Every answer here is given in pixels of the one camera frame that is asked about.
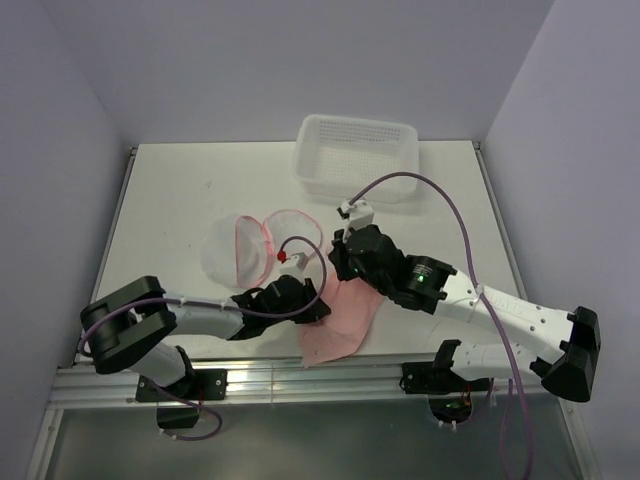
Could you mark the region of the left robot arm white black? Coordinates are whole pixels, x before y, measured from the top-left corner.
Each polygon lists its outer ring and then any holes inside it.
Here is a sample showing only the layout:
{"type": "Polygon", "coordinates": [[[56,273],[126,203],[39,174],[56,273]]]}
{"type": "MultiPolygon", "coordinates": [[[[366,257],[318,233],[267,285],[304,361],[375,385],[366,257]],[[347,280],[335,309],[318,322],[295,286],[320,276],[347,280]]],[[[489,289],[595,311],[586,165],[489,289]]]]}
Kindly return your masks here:
{"type": "Polygon", "coordinates": [[[167,337],[244,341],[281,322],[306,325],[330,313],[309,278],[282,275],[266,287],[211,301],[169,298],[157,277],[143,276],[81,311],[78,350],[98,374],[131,370],[147,388],[183,399],[197,388],[196,373],[186,350],[167,344],[167,337]]]}

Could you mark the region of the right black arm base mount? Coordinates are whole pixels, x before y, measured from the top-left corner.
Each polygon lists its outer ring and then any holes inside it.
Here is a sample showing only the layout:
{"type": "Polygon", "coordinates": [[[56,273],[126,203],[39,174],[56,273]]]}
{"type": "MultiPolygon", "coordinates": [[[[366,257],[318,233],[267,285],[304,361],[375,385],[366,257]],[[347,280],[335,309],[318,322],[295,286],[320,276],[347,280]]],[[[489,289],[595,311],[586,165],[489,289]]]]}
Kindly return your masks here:
{"type": "Polygon", "coordinates": [[[467,380],[453,371],[454,354],[462,346],[461,340],[445,340],[433,360],[401,364],[399,388],[407,395],[426,395],[431,422],[441,430],[456,432],[493,403],[493,379],[467,380]]]}

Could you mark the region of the white mesh laundry bag pink zipper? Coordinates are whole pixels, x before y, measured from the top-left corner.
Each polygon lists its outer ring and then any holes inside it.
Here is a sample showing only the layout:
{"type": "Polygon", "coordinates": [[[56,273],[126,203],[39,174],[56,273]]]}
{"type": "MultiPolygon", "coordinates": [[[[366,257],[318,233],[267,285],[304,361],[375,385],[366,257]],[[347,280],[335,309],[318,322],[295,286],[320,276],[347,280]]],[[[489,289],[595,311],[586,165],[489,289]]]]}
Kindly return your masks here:
{"type": "Polygon", "coordinates": [[[270,274],[277,252],[312,256],[323,240],[320,225],[295,209],[279,210],[263,220],[229,214],[211,223],[200,249],[204,274],[228,288],[259,286],[270,274]]]}

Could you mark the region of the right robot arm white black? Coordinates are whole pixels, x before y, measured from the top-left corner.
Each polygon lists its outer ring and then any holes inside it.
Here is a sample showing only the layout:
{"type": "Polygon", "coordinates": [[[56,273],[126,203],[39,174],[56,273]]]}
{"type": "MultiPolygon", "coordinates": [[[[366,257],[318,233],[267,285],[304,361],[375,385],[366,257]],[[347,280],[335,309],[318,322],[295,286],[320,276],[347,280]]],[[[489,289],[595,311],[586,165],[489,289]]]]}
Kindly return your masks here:
{"type": "Polygon", "coordinates": [[[443,341],[433,360],[404,366],[400,386],[406,393],[485,391],[492,379],[527,374],[557,397],[590,401],[601,350],[599,319],[593,310],[546,308],[476,286],[445,262],[404,254],[374,224],[335,231],[329,260],[339,280],[360,279],[406,310],[500,335],[495,345],[443,341]]]}

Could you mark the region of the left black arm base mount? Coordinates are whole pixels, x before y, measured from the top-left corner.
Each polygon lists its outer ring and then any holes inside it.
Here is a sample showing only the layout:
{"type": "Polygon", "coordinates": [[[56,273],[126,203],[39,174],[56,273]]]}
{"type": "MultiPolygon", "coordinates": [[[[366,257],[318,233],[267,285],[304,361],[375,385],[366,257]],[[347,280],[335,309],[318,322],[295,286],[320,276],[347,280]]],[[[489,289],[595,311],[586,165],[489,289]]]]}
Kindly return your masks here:
{"type": "Polygon", "coordinates": [[[181,436],[182,431],[194,428],[198,420],[209,415],[206,402],[225,399],[227,377],[226,369],[196,369],[171,385],[159,386],[140,376],[135,401],[156,404],[157,426],[181,436]]]}

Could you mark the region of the pink bra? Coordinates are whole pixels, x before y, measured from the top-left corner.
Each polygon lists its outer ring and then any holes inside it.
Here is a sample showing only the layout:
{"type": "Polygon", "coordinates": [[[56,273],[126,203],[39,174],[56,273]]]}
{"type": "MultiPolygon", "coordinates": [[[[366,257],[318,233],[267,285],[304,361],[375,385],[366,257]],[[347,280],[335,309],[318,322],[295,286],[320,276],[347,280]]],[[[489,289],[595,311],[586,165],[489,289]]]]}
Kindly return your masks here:
{"type": "Polygon", "coordinates": [[[329,266],[321,300],[330,307],[331,313],[298,329],[304,368],[357,353],[384,298],[359,278],[339,281],[335,268],[329,266]]]}

